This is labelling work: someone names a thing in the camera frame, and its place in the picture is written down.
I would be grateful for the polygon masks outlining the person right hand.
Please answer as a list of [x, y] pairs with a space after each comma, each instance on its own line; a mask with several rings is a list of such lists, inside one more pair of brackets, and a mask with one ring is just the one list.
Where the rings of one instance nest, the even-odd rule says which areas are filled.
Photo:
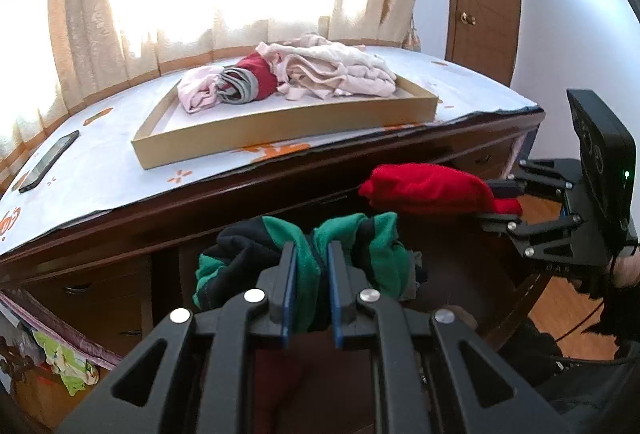
[[635, 250], [629, 256], [619, 256], [605, 268], [605, 280], [613, 287], [635, 287], [640, 281], [640, 252]]

